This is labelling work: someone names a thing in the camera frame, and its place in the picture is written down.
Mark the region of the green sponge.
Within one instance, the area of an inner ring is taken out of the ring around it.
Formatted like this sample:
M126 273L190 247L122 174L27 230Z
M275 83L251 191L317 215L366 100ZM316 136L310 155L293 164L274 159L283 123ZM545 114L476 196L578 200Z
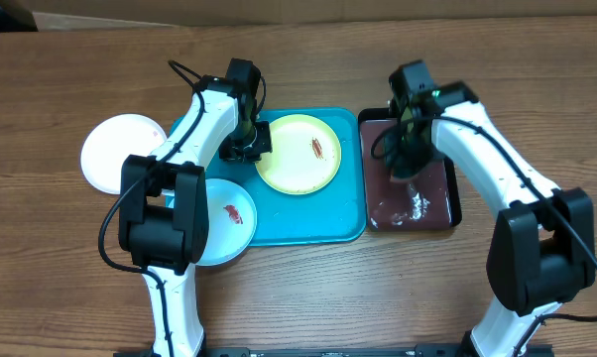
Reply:
M390 181L401 182L415 179L419 174L419 170L412 170L406 168L395 168L391 171Z

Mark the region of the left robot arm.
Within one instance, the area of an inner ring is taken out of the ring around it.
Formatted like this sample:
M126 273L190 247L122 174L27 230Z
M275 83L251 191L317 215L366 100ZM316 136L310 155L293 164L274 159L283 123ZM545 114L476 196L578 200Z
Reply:
M198 356L205 336L194 268L209 235L205 170L213 158L256 163L273 146L269 123L258 119L266 82L251 61L232 59L222 77L169 65L190 86L190 107L158 149L125 159L120 195L103 222L119 219L119 245L132 260L126 270L149 288L157 336L146 355Z

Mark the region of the yellow plate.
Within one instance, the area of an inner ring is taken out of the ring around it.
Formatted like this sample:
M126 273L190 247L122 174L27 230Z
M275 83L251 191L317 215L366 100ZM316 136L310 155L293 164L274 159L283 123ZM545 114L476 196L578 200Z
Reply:
M336 176L342 149L333 129L305 114L280 117L270 124L271 153L255 165L271 188L290 195L309 194L327 186Z

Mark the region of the light blue plate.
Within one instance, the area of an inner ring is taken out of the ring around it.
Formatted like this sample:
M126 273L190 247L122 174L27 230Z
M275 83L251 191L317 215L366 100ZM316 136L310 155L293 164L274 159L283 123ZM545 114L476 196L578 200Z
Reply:
M235 182L196 178L176 190L176 217L192 240L184 246L183 261L193 266L218 266L237 258L257 228L257 210L250 194Z

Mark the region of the white plate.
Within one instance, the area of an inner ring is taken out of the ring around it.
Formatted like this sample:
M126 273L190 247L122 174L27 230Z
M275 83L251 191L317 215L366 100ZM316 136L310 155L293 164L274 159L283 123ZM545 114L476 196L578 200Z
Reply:
M120 114L96 126L86 137L80 166L96 189L119 194L121 170L129 155L148 156L167 139L162 127L140 114Z

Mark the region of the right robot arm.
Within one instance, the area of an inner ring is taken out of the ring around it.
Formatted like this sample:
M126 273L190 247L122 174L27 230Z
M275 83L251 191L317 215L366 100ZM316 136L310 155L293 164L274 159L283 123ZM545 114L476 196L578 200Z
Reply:
M393 180L417 177L442 157L457 165L496 223L486 263L493 299L458 356L524 356L546 318L592 286L593 205L536 171L496 129L462 81L435 84L423 61L389 77L390 114L380 159Z

